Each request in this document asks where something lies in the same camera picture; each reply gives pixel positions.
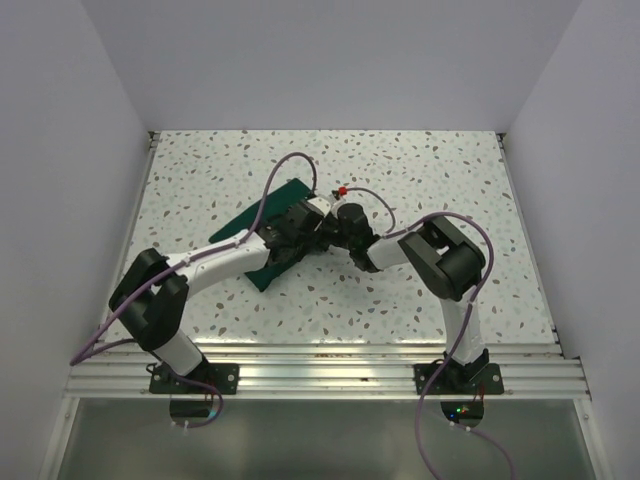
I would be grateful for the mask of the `green surgical drape cloth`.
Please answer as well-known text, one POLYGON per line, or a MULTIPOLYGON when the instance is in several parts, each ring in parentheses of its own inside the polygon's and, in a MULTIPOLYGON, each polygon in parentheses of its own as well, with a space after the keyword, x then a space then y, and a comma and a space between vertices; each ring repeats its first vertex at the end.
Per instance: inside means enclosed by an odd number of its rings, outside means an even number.
MULTIPOLYGON (((261 221, 265 222, 276 215, 283 214, 288 207, 305 199, 310 193, 311 188, 299 179, 292 179, 283 186, 272 190, 267 195, 261 221)), ((209 238, 209 243, 214 244, 223 241, 238 234, 243 229, 248 229, 255 220, 258 208, 259 202, 249 206, 220 230, 215 232, 209 238)), ((292 268, 297 262, 298 259, 291 259, 285 263, 266 266, 257 271, 246 272, 245 276, 260 292, 264 292, 276 278, 292 268)))

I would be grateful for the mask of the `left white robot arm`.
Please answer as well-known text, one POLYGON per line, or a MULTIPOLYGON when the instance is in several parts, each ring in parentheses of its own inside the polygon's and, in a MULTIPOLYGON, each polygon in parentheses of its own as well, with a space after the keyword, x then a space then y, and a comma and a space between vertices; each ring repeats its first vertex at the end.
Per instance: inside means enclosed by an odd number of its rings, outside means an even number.
POLYGON ((182 329, 188 302, 223 281, 302 258, 331 213, 332 202, 313 196, 281 214, 191 252, 141 252, 112 294, 109 307, 138 346, 162 361, 185 392, 208 379, 204 354, 182 329))

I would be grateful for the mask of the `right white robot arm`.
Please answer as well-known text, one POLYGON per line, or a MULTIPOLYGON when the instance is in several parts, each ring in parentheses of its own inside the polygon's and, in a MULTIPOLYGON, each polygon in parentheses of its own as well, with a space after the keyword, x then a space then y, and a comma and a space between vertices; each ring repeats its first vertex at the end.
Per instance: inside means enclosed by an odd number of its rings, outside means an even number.
POLYGON ((494 259, 449 221, 435 213, 414 226, 377 235, 359 204, 346 203, 330 213, 321 227, 324 244, 342 248, 362 271, 376 273, 409 264, 440 301, 446 332, 441 376, 451 389, 468 392, 481 380, 489 353, 481 336, 476 300, 494 259))

